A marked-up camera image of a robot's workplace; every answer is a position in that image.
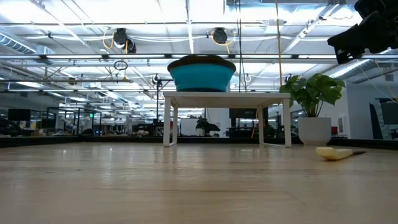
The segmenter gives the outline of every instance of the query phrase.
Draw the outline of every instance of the blue bowl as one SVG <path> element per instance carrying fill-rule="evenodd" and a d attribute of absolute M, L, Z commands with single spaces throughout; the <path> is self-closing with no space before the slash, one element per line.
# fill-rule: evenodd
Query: blue bowl
<path fill-rule="evenodd" d="M 236 67 L 218 56 L 189 55 L 171 63 L 167 69 L 177 91 L 225 92 Z"/>

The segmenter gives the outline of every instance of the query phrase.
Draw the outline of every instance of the desk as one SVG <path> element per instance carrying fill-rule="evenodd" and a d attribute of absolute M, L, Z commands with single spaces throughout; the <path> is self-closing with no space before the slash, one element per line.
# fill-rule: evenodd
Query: desk
<path fill-rule="evenodd" d="M 264 126 L 262 109 L 282 103 L 284 126 L 290 127 L 290 93 L 202 93 L 202 92 L 165 92 L 165 114 L 163 145 L 173 146 L 177 143 L 178 108 L 257 108 L 259 127 Z M 173 141 L 170 143 L 170 111 L 173 115 Z M 264 144 L 264 130 L 259 128 L 259 143 Z M 292 146 L 290 128 L 285 128 L 285 147 Z"/>

